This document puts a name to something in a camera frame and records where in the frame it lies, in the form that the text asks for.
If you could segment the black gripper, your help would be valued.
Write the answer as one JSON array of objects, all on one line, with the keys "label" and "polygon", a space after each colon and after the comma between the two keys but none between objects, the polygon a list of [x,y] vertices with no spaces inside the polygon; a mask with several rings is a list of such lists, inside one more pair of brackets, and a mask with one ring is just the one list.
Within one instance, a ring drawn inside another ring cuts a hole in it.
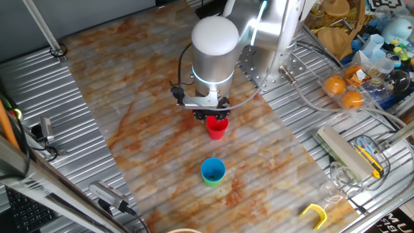
[{"label": "black gripper", "polygon": [[230,101],[225,96],[193,97],[193,116],[202,122],[210,116],[210,113],[213,113],[213,116],[219,121],[225,120],[230,114],[230,110],[226,110],[229,107]]}]

